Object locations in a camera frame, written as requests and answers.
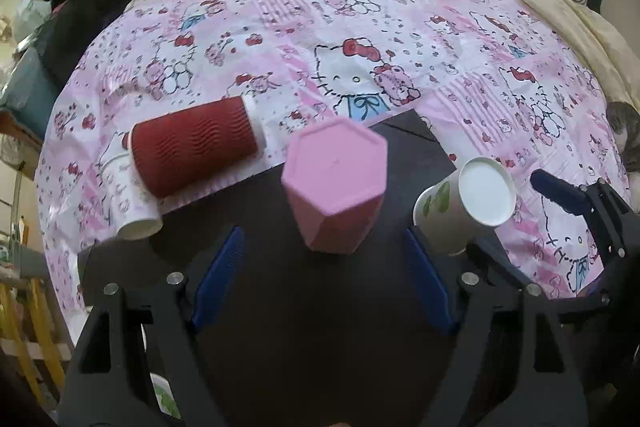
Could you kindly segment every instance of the black table surface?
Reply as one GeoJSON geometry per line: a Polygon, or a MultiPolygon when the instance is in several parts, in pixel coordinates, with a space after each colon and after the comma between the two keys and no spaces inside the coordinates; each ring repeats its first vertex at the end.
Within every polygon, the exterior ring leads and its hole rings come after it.
{"type": "MultiPolygon", "coordinates": [[[[421,191],[454,166],[414,111],[372,129],[388,140],[387,189],[352,255],[305,247],[279,166],[171,212],[150,239],[95,247],[83,259],[85,302],[108,282],[136,288],[164,279],[224,224],[241,225],[244,261],[217,321],[197,337],[230,427],[415,427],[453,344],[418,305],[401,235],[421,191]]],[[[149,364],[162,373],[152,330],[149,364]]]]}

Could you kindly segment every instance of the bed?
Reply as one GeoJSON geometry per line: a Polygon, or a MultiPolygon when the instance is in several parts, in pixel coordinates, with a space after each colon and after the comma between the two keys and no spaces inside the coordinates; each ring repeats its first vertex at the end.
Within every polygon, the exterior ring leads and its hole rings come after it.
{"type": "Polygon", "coordinates": [[[68,323],[84,314],[78,253],[114,236],[98,176],[138,121],[253,97],[267,148],[161,202],[163,212],[284,160],[291,133],[415,109],[450,159],[506,166],[516,211],[497,230],[511,262],[553,298],[602,271],[583,220],[529,185],[543,168],[599,177],[630,200],[607,100],[640,107],[638,58],[570,0],[134,0],[87,49],[61,93],[36,174],[47,262],[68,323]]]}

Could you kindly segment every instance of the pink cup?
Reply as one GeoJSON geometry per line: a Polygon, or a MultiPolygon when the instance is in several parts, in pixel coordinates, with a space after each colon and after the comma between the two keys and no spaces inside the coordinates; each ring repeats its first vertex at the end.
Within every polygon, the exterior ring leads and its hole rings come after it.
{"type": "Polygon", "coordinates": [[[386,140],[348,118],[294,133],[282,184],[314,251],[353,253],[378,217],[386,189],[386,140]]]}

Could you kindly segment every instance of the white cup with green leaf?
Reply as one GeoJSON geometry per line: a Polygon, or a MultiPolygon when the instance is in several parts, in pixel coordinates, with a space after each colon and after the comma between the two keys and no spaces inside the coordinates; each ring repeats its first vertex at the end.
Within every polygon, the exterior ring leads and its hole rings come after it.
{"type": "Polygon", "coordinates": [[[510,219],[515,205],[516,189],[506,169],[477,156],[420,194],[414,225],[435,253],[455,255],[476,235],[510,219]]]}

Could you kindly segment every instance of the patterned paper cup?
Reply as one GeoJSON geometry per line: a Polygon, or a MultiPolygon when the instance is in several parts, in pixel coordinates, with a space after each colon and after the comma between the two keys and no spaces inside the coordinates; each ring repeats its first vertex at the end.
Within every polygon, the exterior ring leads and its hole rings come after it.
{"type": "Polygon", "coordinates": [[[146,190],[130,155],[116,156],[101,172],[110,203],[110,218],[117,236],[135,241],[162,228],[158,200],[146,190]]]}
{"type": "Polygon", "coordinates": [[[436,253],[455,255],[479,233],[506,222],[515,204],[516,190],[506,169],[478,156],[420,194],[414,225],[436,253]]]}

